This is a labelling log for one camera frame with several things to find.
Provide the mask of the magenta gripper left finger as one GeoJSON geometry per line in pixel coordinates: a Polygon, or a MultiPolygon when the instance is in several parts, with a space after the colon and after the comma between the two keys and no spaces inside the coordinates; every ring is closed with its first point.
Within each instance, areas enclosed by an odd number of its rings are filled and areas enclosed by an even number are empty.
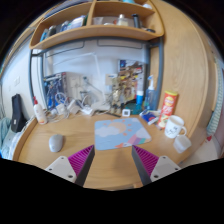
{"type": "Polygon", "coordinates": [[[46,171],[65,180],[83,186],[95,156],[94,146],[88,146],[75,154],[58,157],[46,171]]]}

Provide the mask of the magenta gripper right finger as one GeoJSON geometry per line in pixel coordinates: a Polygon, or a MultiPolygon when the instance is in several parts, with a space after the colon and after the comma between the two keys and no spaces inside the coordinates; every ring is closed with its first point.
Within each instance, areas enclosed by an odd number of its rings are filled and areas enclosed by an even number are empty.
{"type": "Polygon", "coordinates": [[[180,167],[169,157],[158,157],[135,145],[132,146],[132,158],[143,185],[150,184],[180,170],[180,167]]]}

